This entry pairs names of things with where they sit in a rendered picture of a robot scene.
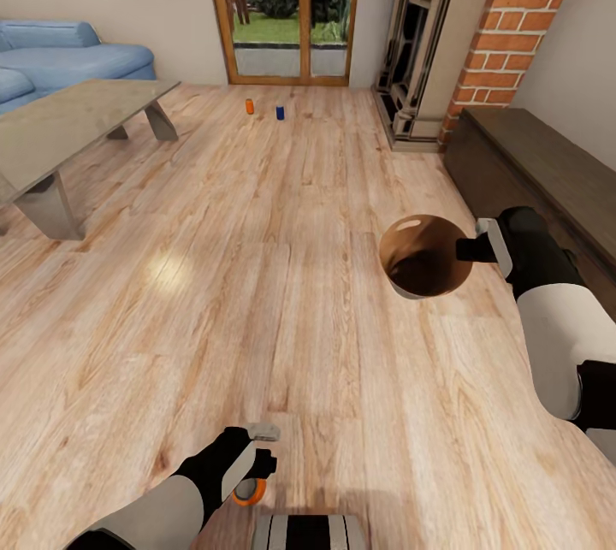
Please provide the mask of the trash can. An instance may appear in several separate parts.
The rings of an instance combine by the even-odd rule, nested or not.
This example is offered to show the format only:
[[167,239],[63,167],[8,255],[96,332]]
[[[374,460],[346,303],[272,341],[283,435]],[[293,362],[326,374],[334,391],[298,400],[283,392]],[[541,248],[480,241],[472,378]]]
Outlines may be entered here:
[[433,214],[403,217],[382,236],[379,262],[391,286],[403,298],[445,296],[459,289],[473,268],[473,262],[456,259],[458,239],[469,238],[444,217]]

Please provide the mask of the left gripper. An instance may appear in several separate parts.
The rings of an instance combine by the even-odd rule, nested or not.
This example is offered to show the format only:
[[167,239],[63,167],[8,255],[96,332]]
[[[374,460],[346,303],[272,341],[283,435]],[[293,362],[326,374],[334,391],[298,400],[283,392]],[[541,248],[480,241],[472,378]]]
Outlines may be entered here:
[[268,479],[270,474],[275,474],[275,469],[276,457],[271,457],[271,451],[257,448],[254,464],[245,479]]

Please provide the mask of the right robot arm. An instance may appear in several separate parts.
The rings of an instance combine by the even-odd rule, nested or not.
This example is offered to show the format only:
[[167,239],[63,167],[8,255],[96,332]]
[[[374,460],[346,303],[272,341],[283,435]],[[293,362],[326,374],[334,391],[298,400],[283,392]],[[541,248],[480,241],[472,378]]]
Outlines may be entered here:
[[529,206],[477,218],[459,261],[498,263],[518,306],[533,385],[543,407],[588,436],[616,466],[616,323],[578,273],[577,253]]

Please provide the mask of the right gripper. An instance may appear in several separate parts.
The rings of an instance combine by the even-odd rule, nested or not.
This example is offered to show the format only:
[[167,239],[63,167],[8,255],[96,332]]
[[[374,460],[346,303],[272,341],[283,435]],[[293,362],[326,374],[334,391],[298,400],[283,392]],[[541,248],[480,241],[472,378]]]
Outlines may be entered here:
[[495,257],[488,254],[481,245],[481,236],[477,238],[458,239],[456,245],[456,259],[459,261],[482,262],[482,263],[498,263],[496,254]]

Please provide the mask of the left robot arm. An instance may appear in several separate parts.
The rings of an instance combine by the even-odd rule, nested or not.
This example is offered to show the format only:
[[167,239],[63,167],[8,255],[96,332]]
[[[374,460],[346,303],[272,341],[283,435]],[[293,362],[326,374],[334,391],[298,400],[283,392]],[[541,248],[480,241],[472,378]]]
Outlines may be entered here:
[[276,457],[256,448],[255,441],[280,438],[275,424],[226,427],[161,485],[99,519],[63,550],[189,550],[240,481],[275,474]]

